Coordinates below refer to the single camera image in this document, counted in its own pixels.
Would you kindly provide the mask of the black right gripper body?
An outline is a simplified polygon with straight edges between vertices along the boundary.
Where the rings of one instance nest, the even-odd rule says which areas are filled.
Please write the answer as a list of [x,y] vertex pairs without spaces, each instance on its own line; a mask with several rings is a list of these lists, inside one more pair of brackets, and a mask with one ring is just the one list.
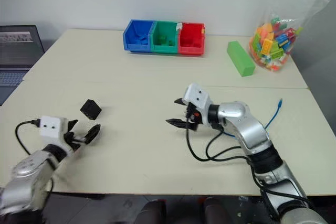
[[192,103],[188,103],[185,111],[185,128],[196,132],[198,126],[203,124],[202,115],[200,111],[196,109],[196,106]]

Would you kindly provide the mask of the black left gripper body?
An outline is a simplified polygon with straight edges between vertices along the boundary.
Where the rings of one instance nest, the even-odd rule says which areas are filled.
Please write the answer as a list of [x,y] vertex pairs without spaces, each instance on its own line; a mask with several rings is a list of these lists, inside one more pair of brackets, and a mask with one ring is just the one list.
[[87,135],[84,136],[75,136],[74,132],[69,131],[64,134],[65,142],[72,148],[73,151],[77,151],[82,146],[87,145]]

